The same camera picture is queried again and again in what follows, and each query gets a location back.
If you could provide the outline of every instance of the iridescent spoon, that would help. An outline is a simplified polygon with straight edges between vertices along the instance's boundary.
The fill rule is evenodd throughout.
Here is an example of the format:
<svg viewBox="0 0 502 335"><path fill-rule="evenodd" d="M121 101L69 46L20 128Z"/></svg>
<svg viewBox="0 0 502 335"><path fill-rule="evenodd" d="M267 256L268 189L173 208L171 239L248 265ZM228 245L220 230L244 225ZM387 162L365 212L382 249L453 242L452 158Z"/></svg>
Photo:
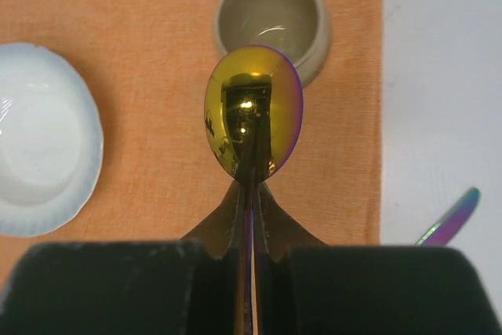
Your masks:
<svg viewBox="0 0 502 335"><path fill-rule="evenodd" d="M236 333L253 333L251 255L253 192L276 173L293 152L300 134L304 98L294 66L278 51L246 46L226 55L206 89L206 136L214 156L241 185L246 209L238 295L244 318Z"/></svg>
<svg viewBox="0 0 502 335"><path fill-rule="evenodd" d="M471 217L478 206L481 192L470 188L448 212L446 212L422 238L417 246L446 246Z"/></svg>

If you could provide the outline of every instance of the beige mug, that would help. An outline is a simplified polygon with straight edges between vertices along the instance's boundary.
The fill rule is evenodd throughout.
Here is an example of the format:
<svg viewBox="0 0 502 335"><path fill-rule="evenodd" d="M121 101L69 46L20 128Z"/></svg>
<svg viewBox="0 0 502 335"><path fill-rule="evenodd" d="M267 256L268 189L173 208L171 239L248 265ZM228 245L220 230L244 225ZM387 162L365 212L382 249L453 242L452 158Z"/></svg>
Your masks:
<svg viewBox="0 0 502 335"><path fill-rule="evenodd" d="M321 71L331 43L323 0L221 0L214 34L222 56L247 45L277 49L293 62L304 88Z"/></svg>

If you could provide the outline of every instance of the orange cloth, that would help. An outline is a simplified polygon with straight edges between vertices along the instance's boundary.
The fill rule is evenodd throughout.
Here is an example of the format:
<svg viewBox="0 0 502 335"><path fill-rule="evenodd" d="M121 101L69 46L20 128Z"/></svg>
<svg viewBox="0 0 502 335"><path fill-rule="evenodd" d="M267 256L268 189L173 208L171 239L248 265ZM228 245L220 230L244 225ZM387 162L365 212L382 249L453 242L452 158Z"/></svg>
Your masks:
<svg viewBox="0 0 502 335"><path fill-rule="evenodd" d="M203 122L218 61L218 1L0 0L0 43L33 42L69 60L94 95L105 134L100 181L73 221L43 237L0 237L0 286L36 242L178 238L219 204L231 179ZM326 3L331 52L305 90L296 150L270 186L323 241L375 244L382 0Z"/></svg>

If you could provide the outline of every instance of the rainbow-colored utensil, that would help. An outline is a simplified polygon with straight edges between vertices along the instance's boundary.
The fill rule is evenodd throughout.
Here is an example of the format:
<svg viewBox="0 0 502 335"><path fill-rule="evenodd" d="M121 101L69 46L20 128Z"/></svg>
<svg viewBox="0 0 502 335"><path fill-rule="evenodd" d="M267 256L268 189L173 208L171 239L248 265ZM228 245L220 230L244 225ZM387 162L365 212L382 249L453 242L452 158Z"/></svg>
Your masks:
<svg viewBox="0 0 502 335"><path fill-rule="evenodd" d="M422 238L417 246L445 246L465 225L476 209L481 198L477 188L467 193L448 212L446 212Z"/></svg>

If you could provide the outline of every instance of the white bowl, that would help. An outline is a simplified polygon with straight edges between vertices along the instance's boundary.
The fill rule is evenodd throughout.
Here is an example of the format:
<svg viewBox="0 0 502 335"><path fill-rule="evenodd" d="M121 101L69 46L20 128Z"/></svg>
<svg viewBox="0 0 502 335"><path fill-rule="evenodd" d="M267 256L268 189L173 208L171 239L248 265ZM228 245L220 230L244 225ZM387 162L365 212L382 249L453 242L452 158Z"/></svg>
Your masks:
<svg viewBox="0 0 502 335"><path fill-rule="evenodd" d="M0 234L42 235L73 219L102 161L100 116L75 69L43 47L0 46Z"/></svg>

